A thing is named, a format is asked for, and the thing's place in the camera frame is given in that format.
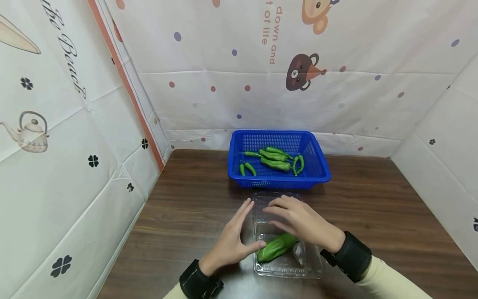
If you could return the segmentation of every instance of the green pepper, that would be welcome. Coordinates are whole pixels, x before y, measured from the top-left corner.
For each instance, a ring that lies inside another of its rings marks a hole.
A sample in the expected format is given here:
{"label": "green pepper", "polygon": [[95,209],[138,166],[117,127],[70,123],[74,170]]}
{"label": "green pepper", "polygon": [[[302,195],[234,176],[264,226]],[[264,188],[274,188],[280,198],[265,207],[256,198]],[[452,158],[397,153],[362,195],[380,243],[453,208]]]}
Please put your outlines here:
{"label": "green pepper", "polygon": [[239,165],[239,171],[243,177],[246,176],[246,170],[244,169],[244,164]]}
{"label": "green pepper", "polygon": [[252,165],[249,162],[244,163],[244,166],[247,169],[249,169],[250,172],[252,172],[253,176],[255,176],[255,177],[257,176],[256,170],[254,169],[254,167],[252,167]]}
{"label": "green pepper", "polygon": [[299,160],[299,157],[295,157],[294,161],[292,163],[292,171],[294,172],[294,176],[296,177],[298,175],[297,170],[295,170],[295,164],[297,164],[297,161]]}
{"label": "green pepper", "polygon": [[261,162],[270,167],[270,168],[274,168],[274,169],[278,169],[278,170],[282,170],[282,171],[289,171],[291,170],[291,164],[288,163],[288,162],[282,162],[282,161],[271,161],[271,160],[267,160],[265,158],[261,158]]}
{"label": "green pepper", "polygon": [[304,157],[302,155],[299,155],[299,160],[300,160],[300,168],[297,171],[297,174],[300,174],[302,170],[304,170]]}
{"label": "green pepper", "polygon": [[244,152],[244,156],[262,158],[262,156],[260,154],[255,153],[255,152]]}
{"label": "green pepper", "polygon": [[263,156],[267,160],[282,161],[282,162],[287,161],[287,156],[283,154],[269,153],[264,151],[263,149],[259,150],[259,154],[261,154],[261,156]]}
{"label": "green pepper", "polygon": [[298,242],[297,238],[289,233],[278,235],[269,241],[264,248],[257,253],[259,263],[270,262],[271,260],[283,255]]}
{"label": "green pepper", "polygon": [[286,153],[286,152],[284,152],[284,151],[281,151],[280,149],[275,148],[275,147],[271,147],[271,146],[266,147],[266,152],[269,152],[269,153],[278,153],[278,154],[286,155],[289,159],[292,160],[292,156],[291,156],[291,155],[289,155],[288,153]]}

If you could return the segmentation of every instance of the basket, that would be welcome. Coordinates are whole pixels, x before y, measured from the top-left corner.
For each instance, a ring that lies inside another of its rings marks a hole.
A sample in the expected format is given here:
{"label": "basket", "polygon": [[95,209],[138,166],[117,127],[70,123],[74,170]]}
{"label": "basket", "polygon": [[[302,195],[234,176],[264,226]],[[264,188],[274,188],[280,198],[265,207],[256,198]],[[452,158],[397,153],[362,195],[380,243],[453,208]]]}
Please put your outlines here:
{"label": "basket", "polygon": [[[259,149],[267,146],[279,148],[293,157],[302,155],[304,170],[294,177],[292,171],[271,169],[263,165],[259,158],[244,155],[246,151],[257,153]],[[257,176],[252,176],[247,169],[246,176],[242,176],[239,171],[241,162],[249,162],[256,170]],[[229,145],[228,175],[242,188],[310,189],[317,183],[330,181],[331,178],[319,143],[315,136],[307,131],[235,131]]]}

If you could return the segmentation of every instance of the brown tabletop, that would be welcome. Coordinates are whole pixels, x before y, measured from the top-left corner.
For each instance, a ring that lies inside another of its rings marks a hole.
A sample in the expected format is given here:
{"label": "brown tabletop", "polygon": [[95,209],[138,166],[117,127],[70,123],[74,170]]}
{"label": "brown tabletop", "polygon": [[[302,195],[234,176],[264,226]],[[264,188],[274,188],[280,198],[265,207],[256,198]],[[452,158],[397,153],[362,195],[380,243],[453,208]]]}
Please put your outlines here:
{"label": "brown tabletop", "polygon": [[[206,254],[243,200],[227,152],[176,150],[126,241],[99,299],[160,299]],[[297,191],[430,296],[476,298],[478,273],[389,159],[327,156],[332,180]],[[246,221],[244,239],[251,242]],[[261,277],[252,257],[223,269],[222,299],[367,298],[336,267],[321,279]]]}

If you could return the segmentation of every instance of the clear plastic container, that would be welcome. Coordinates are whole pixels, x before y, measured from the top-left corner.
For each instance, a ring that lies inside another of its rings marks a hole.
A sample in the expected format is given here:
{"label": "clear plastic container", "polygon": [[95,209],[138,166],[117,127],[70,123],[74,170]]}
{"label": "clear plastic container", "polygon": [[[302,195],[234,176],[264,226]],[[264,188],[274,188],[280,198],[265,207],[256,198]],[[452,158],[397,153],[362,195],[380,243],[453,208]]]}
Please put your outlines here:
{"label": "clear plastic container", "polygon": [[[271,200],[280,197],[283,193],[259,192],[253,195],[255,201],[254,213],[252,215],[252,227],[254,242],[264,240],[268,242],[277,235],[284,233],[274,225],[270,220],[280,220],[287,223],[287,220],[279,216],[269,215],[262,211],[267,207]],[[287,196],[302,200],[300,195],[286,193]],[[254,271],[259,275],[291,278],[320,278],[322,275],[322,261],[320,258],[321,248],[305,243],[300,240],[292,250],[284,255],[268,262],[259,264],[257,262],[257,253],[253,255]]]}

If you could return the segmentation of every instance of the cream sleeve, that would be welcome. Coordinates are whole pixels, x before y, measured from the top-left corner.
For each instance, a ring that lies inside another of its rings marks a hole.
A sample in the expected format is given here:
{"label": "cream sleeve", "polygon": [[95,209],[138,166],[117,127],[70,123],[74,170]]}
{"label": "cream sleeve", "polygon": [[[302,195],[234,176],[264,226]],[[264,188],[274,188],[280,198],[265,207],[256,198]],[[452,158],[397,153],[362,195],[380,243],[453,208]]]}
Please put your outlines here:
{"label": "cream sleeve", "polygon": [[374,256],[363,279],[356,285],[375,299],[432,299],[405,276]]}
{"label": "cream sleeve", "polygon": [[163,299],[187,299],[179,283]]}

